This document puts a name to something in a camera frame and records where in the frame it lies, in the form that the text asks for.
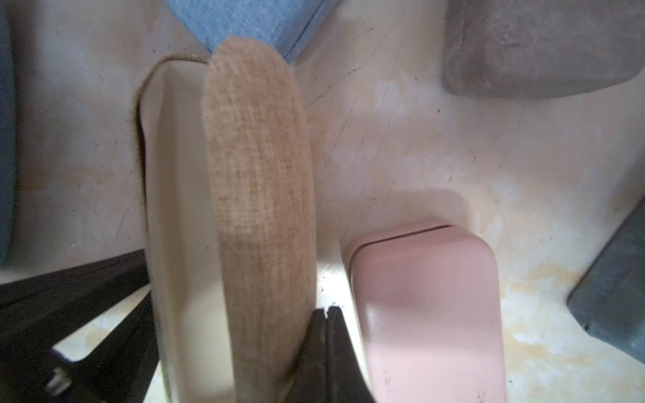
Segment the beige glasses case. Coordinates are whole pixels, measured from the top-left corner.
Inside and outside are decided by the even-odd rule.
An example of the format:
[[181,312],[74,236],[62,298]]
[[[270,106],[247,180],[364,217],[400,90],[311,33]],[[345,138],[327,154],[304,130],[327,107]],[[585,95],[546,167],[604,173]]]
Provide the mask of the beige glasses case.
[[316,306],[312,158],[270,45],[172,55],[134,104],[144,248],[171,402],[280,402]]

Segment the small pink glasses case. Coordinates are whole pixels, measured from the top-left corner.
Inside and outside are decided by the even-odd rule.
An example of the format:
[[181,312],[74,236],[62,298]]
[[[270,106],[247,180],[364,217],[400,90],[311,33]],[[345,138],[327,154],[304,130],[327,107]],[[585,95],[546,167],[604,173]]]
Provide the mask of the small pink glasses case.
[[378,402],[507,400],[497,262],[443,220],[357,238],[344,263]]

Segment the blue case with pink glasses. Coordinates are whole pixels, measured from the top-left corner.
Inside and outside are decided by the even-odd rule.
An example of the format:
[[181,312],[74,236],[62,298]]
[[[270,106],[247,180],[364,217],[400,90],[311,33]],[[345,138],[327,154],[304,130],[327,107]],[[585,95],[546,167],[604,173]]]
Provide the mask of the blue case with pink glasses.
[[270,45],[293,62],[336,3],[331,0],[167,0],[174,16],[209,51],[228,37]]

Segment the teal-lined glasses case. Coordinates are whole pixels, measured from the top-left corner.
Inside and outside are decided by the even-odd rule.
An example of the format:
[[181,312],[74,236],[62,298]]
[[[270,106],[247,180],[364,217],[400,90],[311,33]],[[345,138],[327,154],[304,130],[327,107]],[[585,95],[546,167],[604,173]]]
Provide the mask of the teal-lined glasses case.
[[627,82],[644,68],[642,1],[450,1],[444,88],[553,99]]

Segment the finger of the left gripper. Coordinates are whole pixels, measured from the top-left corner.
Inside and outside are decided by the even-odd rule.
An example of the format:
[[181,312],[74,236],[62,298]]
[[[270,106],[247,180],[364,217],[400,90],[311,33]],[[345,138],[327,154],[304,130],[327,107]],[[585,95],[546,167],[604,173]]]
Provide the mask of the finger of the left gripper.
[[1,286],[1,346],[51,348],[149,283],[144,251]]
[[77,362],[53,353],[48,402],[142,402],[160,357],[151,295]]

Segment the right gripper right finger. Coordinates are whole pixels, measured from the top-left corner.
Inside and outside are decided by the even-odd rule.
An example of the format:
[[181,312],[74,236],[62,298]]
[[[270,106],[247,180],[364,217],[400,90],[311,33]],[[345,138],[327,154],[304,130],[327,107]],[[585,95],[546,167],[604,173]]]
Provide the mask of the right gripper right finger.
[[326,320],[327,402],[375,403],[361,373],[340,307],[329,307]]

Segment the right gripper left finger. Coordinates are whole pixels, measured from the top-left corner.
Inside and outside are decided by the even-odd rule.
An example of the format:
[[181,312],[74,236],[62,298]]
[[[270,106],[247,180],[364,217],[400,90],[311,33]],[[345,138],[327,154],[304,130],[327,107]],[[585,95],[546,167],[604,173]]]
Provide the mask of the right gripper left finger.
[[324,310],[317,309],[312,313],[285,403],[325,403],[327,399],[327,323]]

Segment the teal grey case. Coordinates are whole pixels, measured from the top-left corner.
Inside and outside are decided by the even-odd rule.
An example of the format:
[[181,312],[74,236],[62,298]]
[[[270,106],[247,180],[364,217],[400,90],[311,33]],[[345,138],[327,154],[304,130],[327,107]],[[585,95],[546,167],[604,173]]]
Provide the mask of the teal grey case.
[[591,337],[644,361],[644,201],[569,294],[567,307]]

